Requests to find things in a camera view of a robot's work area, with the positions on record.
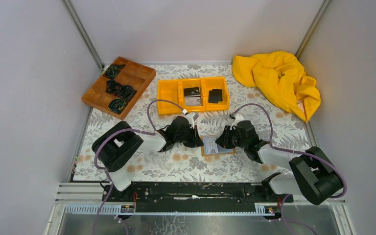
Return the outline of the dark card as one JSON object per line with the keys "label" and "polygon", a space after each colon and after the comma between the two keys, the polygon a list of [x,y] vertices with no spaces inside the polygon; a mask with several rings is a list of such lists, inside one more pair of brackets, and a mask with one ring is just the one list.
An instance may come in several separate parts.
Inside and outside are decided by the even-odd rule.
{"label": "dark card", "polygon": [[209,102],[218,103],[223,101],[223,93],[221,89],[212,89],[209,91]]}
{"label": "dark card", "polygon": [[208,95],[208,103],[218,103],[220,101],[220,95],[218,91],[211,90]]}

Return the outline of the yellow leather card holder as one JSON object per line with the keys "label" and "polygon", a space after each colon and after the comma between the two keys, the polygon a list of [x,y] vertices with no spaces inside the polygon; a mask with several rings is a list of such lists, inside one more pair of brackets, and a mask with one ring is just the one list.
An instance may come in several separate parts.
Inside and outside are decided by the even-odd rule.
{"label": "yellow leather card holder", "polygon": [[235,149],[226,149],[218,145],[215,142],[217,138],[218,138],[218,135],[200,137],[200,139],[203,142],[203,146],[201,146],[201,154],[203,157],[235,153]]}

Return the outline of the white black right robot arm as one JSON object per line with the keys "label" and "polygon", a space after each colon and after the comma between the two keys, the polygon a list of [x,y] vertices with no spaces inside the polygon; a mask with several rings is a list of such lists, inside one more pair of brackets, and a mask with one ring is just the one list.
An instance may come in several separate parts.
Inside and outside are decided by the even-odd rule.
{"label": "white black right robot arm", "polygon": [[319,205],[347,189],[346,182],[320,148],[299,151],[274,146],[258,136],[249,120],[225,126],[215,142],[226,149],[243,149],[251,161],[290,171],[289,174],[274,173],[261,182],[261,195],[266,201],[273,202],[280,195],[290,194],[301,195]]}

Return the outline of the patterned grey card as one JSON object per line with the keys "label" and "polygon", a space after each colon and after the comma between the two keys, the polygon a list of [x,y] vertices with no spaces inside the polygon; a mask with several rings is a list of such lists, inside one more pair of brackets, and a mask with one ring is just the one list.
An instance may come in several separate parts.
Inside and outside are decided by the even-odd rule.
{"label": "patterned grey card", "polygon": [[203,148],[205,155],[214,155],[219,153],[218,145],[215,143],[217,136],[204,136]]}

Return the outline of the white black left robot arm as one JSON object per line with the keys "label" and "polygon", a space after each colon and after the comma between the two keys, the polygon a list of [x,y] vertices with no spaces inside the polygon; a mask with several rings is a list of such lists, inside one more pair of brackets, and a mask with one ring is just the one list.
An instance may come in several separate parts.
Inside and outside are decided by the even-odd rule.
{"label": "white black left robot arm", "polygon": [[102,162],[103,166],[97,168],[107,172],[109,182],[115,187],[114,196],[120,201],[131,198],[131,179],[124,168],[138,150],[162,153],[177,143],[189,148],[203,146],[195,124],[197,118],[197,113],[177,116],[170,125],[153,133],[131,128],[127,122],[121,121],[99,137],[92,144],[95,163]]}

